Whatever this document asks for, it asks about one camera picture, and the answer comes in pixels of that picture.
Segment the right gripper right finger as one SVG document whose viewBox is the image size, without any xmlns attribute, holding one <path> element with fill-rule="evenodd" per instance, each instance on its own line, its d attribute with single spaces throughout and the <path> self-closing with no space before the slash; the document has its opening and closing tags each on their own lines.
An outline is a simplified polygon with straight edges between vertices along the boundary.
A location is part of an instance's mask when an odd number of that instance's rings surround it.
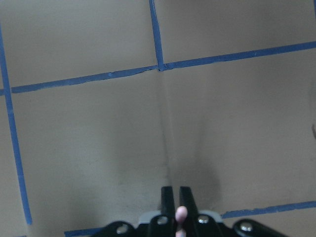
<svg viewBox="0 0 316 237">
<path fill-rule="evenodd" d="M 187 237 L 283 237 L 266 225 L 251 219 L 236 221 L 227 227 L 221 216 L 213 211 L 199 211 L 190 187 L 181 186 L 179 190 L 180 205 L 186 207 L 187 215 L 181 228 Z"/>
</svg>

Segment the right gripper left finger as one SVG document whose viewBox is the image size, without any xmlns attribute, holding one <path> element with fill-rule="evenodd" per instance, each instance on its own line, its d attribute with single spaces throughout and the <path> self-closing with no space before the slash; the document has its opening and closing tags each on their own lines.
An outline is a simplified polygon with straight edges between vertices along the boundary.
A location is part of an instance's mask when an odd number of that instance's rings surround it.
<svg viewBox="0 0 316 237">
<path fill-rule="evenodd" d="M 140 217 L 138 227 L 124 221 L 112 222 L 94 237 L 174 237 L 176 235 L 175 204 L 171 186 L 161 188 L 161 210 Z"/>
</svg>

